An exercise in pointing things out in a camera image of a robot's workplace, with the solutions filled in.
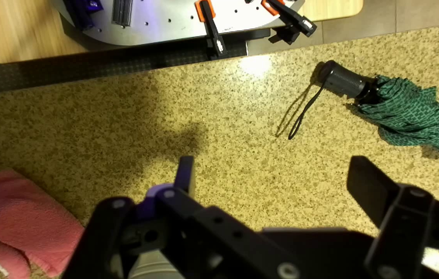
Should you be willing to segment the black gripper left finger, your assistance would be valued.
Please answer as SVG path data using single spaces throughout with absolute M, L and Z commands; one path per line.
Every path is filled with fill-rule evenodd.
M 294 256 L 215 206 L 191 197 L 194 160 L 142 202 L 107 199 L 94 208 L 62 279 L 128 279 L 158 251 L 184 279 L 301 279 Z

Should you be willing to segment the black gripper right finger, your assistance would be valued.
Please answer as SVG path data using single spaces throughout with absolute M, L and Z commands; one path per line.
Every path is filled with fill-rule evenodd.
M 346 188 L 378 236 L 364 257 L 372 279 L 439 279 L 422 264 L 426 248 L 439 251 L 439 200 L 392 181 L 366 157 L 352 157 Z

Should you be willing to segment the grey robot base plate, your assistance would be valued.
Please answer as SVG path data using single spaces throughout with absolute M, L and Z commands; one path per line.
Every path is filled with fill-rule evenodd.
M 91 11 L 82 34 L 118 47 L 204 37 L 198 0 L 83 0 Z M 220 34 L 276 26 L 263 0 L 209 0 Z

